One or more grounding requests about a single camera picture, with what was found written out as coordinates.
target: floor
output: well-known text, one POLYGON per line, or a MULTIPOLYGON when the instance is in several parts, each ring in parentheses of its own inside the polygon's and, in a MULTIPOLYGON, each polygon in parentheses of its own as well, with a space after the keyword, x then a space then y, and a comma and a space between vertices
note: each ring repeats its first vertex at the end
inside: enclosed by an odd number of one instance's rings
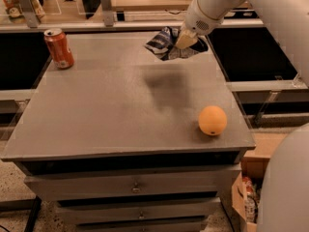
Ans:
MULTIPOLYGON (((257 150, 268 150, 272 152, 281 140, 293 128, 282 129, 252 129, 257 150)), ((0 141, 0 152, 4 148, 6 141, 0 141)), ((2 162, 0 160, 0 200, 11 201, 19 199, 34 198, 35 195, 23 184, 24 174, 12 163, 2 162)), ((232 209, 231 193, 223 193, 221 197, 222 204, 225 207, 218 209, 215 214, 209 216, 208 226, 205 232, 234 232, 239 231, 239 217, 232 209)), ((4 226, 10 232, 23 232, 26 226, 29 211, 0 213, 0 231, 4 226)), ((54 204, 43 202, 39 211, 39 217, 36 221, 34 232, 54 231, 54 232, 73 232, 74 226, 65 225, 57 217, 54 211, 54 204)))

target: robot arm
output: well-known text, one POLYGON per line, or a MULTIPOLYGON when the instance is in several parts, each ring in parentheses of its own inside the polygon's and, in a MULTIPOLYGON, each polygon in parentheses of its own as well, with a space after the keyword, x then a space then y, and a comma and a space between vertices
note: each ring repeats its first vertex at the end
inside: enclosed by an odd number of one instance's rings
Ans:
POLYGON ((207 35, 224 15, 248 1, 309 85, 309 0, 193 0, 184 21, 191 35, 207 35))

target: red soda can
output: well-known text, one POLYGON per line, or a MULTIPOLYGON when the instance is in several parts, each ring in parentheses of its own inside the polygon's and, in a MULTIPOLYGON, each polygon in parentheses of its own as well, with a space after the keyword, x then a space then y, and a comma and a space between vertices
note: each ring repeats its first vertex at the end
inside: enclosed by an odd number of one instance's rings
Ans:
POLYGON ((46 30, 44 40, 57 68, 67 69, 74 64, 67 36, 60 28, 46 30))

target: wooden desk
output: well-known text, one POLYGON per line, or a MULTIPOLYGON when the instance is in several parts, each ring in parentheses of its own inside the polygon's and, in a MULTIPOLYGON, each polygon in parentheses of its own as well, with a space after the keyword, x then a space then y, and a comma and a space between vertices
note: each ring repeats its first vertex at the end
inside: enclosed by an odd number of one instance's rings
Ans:
POLYGON ((1 156, 80 231, 200 231, 255 147, 212 51, 161 62, 154 35, 69 35, 74 66, 51 63, 1 156), (216 137, 197 124, 210 104, 216 137))

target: gray tabletop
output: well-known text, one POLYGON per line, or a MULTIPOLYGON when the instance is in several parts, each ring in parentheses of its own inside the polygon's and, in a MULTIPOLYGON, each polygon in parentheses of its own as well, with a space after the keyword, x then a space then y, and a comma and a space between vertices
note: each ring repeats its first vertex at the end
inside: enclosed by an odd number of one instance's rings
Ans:
POLYGON ((59 71, 50 64, 2 160, 253 148, 212 51, 162 62, 143 47, 155 34, 69 35, 74 66, 59 71), (227 113, 228 126, 219 136, 198 128, 207 105, 227 113))

